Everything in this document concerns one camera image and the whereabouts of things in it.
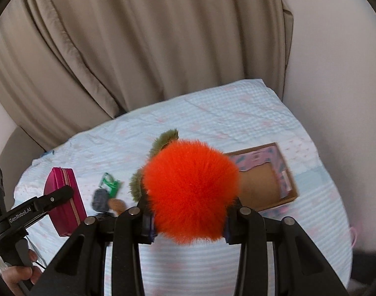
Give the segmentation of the person's left hand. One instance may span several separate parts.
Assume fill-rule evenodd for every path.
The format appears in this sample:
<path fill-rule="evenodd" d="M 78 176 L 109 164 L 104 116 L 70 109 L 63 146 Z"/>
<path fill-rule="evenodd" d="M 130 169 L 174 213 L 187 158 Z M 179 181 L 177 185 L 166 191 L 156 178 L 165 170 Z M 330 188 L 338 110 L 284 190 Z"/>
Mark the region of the person's left hand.
<path fill-rule="evenodd" d="M 12 291 L 12 293 L 16 296 L 24 295 L 19 286 L 19 282 L 30 280 L 32 284 L 36 284 L 40 276 L 42 275 L 41 269 L 38 266 L 34 265 L 34 263 L 38 260 L 37 254 L 29 249 L 28 255 L 32 262 L 32 267 L 13 266 L 6 267 L 1 271 L 3 280 Z"/>

